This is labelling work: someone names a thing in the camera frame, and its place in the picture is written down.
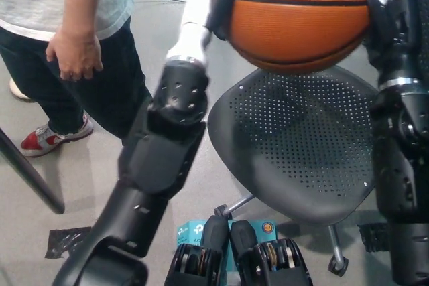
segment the red and white sneaker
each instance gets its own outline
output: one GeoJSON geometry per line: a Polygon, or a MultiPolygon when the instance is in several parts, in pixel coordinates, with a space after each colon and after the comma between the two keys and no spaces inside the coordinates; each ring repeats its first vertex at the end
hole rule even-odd
{"type": "Polygon", "coordinates": [[[79,132],[71,134],[57,134],[46,124],[30,133],[21,143],[21,152],[26,157],[41,157],[65,142],[74,142],[89,136],[94,129],[93,123],[86,115],[83,116],[84,125],[79,132]]]}

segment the product box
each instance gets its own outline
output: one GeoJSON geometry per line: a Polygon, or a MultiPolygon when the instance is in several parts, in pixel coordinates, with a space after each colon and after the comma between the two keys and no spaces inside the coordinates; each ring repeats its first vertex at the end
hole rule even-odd
{"type": "MultiPolygon", "coordinates": [[[[229,228],[234,221],[229,221],[229,228]]],[[[206,220],[193,220],[189,221],[177,229],[177,246],[180,244],[193,244],[199,246],[201,243],[202,232],[206,220]]],[[[277,239],[277,232],[275,230],[275,222],[273,221],[249,221],[256,232],[258,242],[272,241],[277,239]]],[[[223,286],[236,286],[240,285],[240,278],[235,266],[233,252],[231,245],[228,245],[227,255],[227,276],[223,277],[223,286]]]]}

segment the basketball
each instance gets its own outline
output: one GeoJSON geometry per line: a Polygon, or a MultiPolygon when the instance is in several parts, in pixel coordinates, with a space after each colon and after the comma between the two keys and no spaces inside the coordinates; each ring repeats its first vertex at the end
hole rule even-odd
{"type": "Polygon", "coordinates": [[[348,56],[368,26],[366,0],[235,0],[223,33],[259,68],[307,74],[348,56]]]}

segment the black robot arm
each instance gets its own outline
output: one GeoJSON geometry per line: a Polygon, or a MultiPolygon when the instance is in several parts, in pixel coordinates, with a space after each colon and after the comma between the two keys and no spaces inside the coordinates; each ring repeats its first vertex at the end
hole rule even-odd
{"type": "Polygon", "coordinates": [[[379,70],[371,107],[377,205],[389,224],[393,280],[429,285],[429,91],[418,67],[417,0],[368,0],[365,45],[379,70]]]}
{"type": "Polygon", "coordinates": [[[187,1],[179,40],[168,52],[154,99],[141,107],[119,157],[119,180],[54,286],[146,284],[140,259],[147,255],[169,200],[182,189],[204,135],[206,48],[232,1],[187,1]]]}

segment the dark pants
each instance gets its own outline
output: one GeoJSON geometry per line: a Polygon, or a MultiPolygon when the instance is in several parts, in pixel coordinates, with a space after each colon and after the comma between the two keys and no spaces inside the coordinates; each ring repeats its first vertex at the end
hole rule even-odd
{"type": "Polygon", "coordinates": [[[135,49],[130,20],[101,40],[104,70],[91,80],[60,78],[57,62],[46,61],[47,42],[0,28],[0,54],[20,91],[37,102],[59,134],[82,127],[83,110],[108,132],[126,138],[142,102],[150,95],[135,49]]]}

